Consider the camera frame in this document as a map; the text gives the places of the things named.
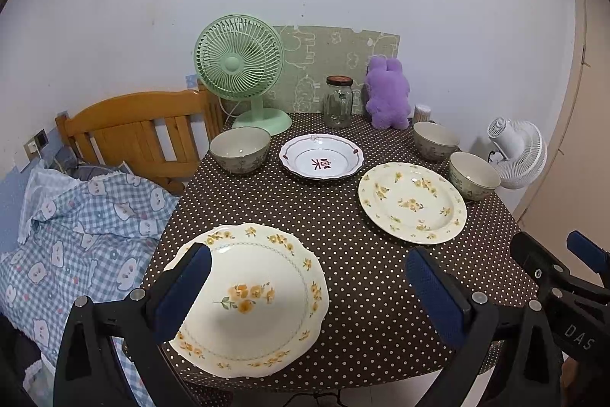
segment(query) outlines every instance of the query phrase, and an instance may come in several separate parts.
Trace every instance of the glass jar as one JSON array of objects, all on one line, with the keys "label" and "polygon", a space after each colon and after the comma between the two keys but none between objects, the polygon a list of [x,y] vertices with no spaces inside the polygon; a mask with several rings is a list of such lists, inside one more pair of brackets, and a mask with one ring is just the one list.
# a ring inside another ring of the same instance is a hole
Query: glass jar
[{"label": "glass jar", "polygon": [[326,78],[324,97],[324,124],[329,128],[346,128],[352,121],[353,80],[350,77],[331,76]]}]

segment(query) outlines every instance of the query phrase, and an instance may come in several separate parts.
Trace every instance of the blanket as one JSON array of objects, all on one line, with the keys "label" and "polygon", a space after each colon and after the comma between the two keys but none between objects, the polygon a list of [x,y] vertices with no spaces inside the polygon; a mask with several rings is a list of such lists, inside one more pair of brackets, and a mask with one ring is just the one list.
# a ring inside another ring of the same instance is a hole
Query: blanket
[{"label": "blanket", "polygon": [[[74,299],[120,300],[140,285],[177,199],[144,178],[112,173],[36,199],[19,248],[0,256],[2,313],[54,365]],[[135,367],[118,355],[140,405],[152,405]]]}]

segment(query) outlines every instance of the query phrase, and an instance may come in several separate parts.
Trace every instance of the door frame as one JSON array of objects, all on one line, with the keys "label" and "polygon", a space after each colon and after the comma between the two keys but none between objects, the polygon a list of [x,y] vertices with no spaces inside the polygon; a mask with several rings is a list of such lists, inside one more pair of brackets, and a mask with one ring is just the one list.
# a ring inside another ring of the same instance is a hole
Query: door frame
[{"label": "door frame", "polygon": [[523,197],[521,197],[521,200],[517,204],[517,207],[513,211],[512,215],[517,221],[521,220],[523,215],[528,210],[530,203],[534,200],[534,197],[547,177],[548,171],[551,169],[557,154],[562,154],[559,146],[563,141],[568,124],[570,123],[572,112],[574,111],[574,105],[576,103],[576,95],[578,94],[578,88],[580,87],[580,81],[583,74],[584,53],[587,42],[586,0],[575,0],[575,16],[576,23],[574,33],[574,51],[572,55],[570,76],[565,89],[563,104],[561,105],[561,110],[559,111],[559,118],[557,119],[555,129],[553,130],[551,140],[548,143],[547,164],[542,170],[541,175],[538,176],[536,181],[527,188],[523,194]]}]

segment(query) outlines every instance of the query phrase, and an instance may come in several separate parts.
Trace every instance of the purple plush toy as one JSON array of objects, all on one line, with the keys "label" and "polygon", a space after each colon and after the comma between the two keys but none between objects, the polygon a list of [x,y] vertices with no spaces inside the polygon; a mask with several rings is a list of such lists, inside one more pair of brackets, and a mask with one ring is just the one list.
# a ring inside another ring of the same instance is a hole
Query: purple plush toy
[{"label": "purple plush toy", "polygon": [[367,87],[367,111],[371,115],[373,128],[385,130],[391,126],[404,130],[409,127],[411,108],[407,97],[411,89],[399,60],[372,57],[364,85]]}]

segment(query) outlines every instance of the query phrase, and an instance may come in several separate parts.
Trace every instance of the silver bolt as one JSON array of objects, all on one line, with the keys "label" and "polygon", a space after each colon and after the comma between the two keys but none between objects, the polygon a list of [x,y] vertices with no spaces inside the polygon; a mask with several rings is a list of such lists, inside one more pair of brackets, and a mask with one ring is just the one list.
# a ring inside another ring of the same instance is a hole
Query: silver bolt
[{"label": "silver bolt", "polygon": [[129,292],[129,298],[135,301],[142,300],[146,292],[142,288],[134,288]]},{"label": "silver bolt", "polygon": [[485,295],[482,291],[475,291],[472,294],[472,300],[474,300],[477,304],[484,304],[487,302],[487,295]]},{"label": "silver bolt", "polygon": [[540,312],[542,310],[542,304],[538,302],[538,300],[530,300],[530,309]]},{"label": "silver bolt", "polygon": [[76,307],[82,307],[87,303],[88,300],[89,299],[86,295],[81,295],[80,297],[76,297],[76,300],[74,300],[74,305],[76,305]]}]

